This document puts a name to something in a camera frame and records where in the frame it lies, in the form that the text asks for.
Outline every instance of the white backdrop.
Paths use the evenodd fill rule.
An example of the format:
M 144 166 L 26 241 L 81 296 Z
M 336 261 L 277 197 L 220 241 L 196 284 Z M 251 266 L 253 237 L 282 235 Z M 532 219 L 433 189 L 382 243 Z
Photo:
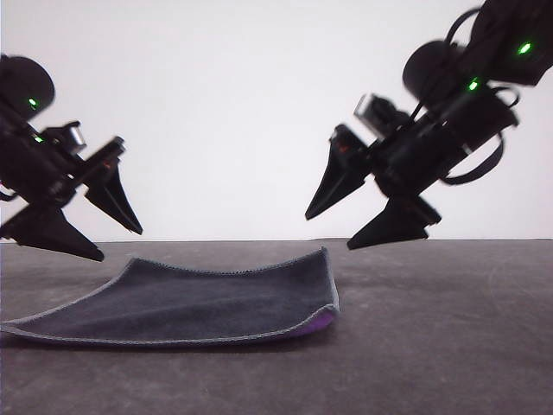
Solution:
M 57 99 L 36 128 L 79 119 L 85 156 L 115 134 L 125 138 L 121 173 L 142 240 L 345 237 L 380 212 L 385 198 L 371 179 L 304 220 L 330 134 L 352 121 L 363 93 L 412 110 L 405 62 L 475 5 L 3 0 L 2 51 L 39 61 L 54 79 Z M 553 236 L 552 92 L 553 71 L 524 90 L 522 124 L 507 132 L 504 161 L 490 176 L 459 188 L 436 184 L 423 195 L 444 218 L 430 228 L 433 238 Z M 3 204 L 3 220 L 20 206 Z M 139 239 L 82 197 L 66 213 L 93 240 Z

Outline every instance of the green led light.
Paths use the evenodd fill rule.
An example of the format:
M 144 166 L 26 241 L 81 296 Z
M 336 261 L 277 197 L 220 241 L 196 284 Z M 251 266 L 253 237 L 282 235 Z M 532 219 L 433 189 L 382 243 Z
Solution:
M 520 48 L 518 48 L 518 54 L 527 54 L 532 50 L 532 44 L 528 41 L 523 43 Z
M 474 78 L 470 81 L 470 84 L 468 84 L 468 90 L 469 91 L 476 91 L 476 89 L 480 86 L 480 82 L 478 78 Z

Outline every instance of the gray towel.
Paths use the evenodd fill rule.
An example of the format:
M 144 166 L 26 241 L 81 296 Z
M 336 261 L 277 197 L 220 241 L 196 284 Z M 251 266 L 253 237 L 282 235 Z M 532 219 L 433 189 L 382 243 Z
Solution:
M 73 345 L 198 346 L 306 335 L 338 314 L 325 248 L 251 271 L 198 271 L 133 259 L 88 296 L 2 323 L 30 340 Z

